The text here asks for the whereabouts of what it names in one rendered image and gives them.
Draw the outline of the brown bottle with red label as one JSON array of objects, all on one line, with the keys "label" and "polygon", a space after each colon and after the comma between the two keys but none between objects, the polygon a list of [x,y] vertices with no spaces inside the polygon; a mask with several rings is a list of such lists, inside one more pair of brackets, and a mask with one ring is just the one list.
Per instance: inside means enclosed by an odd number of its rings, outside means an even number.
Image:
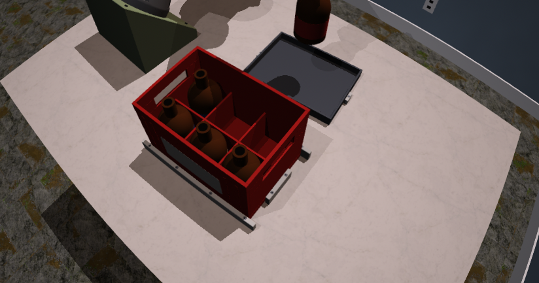
[{"label": "brown bottle with red label", "polygon": [[325,40],[330,11],[330,0],[297,0],[295,38],[307,45],[316,45]]}]

